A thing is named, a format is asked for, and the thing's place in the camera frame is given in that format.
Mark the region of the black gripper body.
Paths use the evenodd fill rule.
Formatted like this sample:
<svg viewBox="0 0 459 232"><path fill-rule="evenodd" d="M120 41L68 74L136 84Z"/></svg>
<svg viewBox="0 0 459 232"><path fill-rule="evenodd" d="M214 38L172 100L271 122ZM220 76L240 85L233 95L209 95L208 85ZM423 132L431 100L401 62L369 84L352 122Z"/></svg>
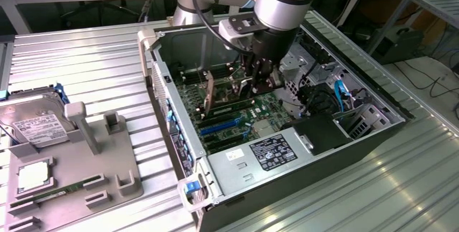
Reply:
<svg viewBox="0 0 459 232"><path fill-rule="evenodd" d="M268 28L253 33L252 52L256 59L280 61L293 43L299 28L277 31Z"/></svg>

